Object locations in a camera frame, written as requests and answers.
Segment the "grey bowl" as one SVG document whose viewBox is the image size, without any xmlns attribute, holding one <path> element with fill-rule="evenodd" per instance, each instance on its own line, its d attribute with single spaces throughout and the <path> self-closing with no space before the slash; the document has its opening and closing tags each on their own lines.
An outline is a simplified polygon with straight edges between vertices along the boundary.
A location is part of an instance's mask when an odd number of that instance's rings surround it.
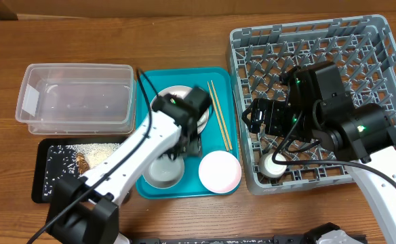
<svg viewBox="0 0 396 244">
<path fill-rule="evenodd" d="M 170 159 L 162 155 L 155 159 L 143 173 L 143 178 L 152 187 L 166 189 L 175 186 L 182 179 L 185 171 L 184 159 Z"/>
</svg>

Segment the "brown food piece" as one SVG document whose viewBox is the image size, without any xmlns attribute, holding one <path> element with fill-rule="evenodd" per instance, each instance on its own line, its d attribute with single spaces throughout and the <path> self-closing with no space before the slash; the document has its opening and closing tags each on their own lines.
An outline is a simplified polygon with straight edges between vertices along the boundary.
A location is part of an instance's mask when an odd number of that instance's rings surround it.
<svg viewBox="0 0 396 244">
<path fill-rule="evenodd" d="M 84 174 L 86 171 L 90 169 L 89 163 L 85 160 L 85 156 L 81 152 L 78 152 L 76 154 L 76 163 L 80 175 Z"/>
</svg>

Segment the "white rice pile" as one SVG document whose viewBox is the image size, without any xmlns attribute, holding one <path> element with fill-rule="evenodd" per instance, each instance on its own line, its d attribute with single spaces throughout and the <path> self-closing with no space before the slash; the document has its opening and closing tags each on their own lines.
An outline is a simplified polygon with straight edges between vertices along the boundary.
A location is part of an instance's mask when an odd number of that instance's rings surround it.
<svg viewBox="0 0 396 244">
<path fill-rule="evenodd" d="M 91 143 L 50 146 L 47 151 L 42 199 L 50 200 L 53 189 L 60 178 L 65 176 L 79 178 L 81 176 L 76 163 L 77 153 L 83 153 L 90 169 L 93 169 L 113 154 L 119 145 L 120 143 Z"/>
</svg>

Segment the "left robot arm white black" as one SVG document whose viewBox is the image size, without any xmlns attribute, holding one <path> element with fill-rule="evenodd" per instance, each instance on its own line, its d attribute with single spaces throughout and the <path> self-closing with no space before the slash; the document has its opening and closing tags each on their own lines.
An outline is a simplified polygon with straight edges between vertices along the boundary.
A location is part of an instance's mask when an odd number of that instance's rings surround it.
<svg viewBox="0 0 396 244">
<path fill-rule="evenodd" d="M 146 119 L 105 162 L 54 189 L 43 231 L 61 243 L 129 243 L 119 230 L 119 207 L 159 157 L 201 153 L 198 121 L 212 104 L 195 86 L 184 98 L 157 96 Z"/>
</svg>

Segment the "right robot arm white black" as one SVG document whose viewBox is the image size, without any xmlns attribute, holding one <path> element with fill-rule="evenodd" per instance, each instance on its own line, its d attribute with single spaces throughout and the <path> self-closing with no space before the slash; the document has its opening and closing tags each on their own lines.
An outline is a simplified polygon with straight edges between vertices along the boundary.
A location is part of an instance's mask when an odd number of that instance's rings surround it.
<svg viewBox="0 0 396 244">
<path fill-rule="evenodd" d="M 256 98 L 241 118 L 248 131 L 283 140 L 276 165 L 342 165 L 361 189 L 388 243 L 396 243 L 396 127 L 379 104 L 353 104 L 332 61 L 295 66 L 280 76 L 285 100 Z M 321 146 L 333 160 L 281 161 L 294 141 Z"/>
</svg>

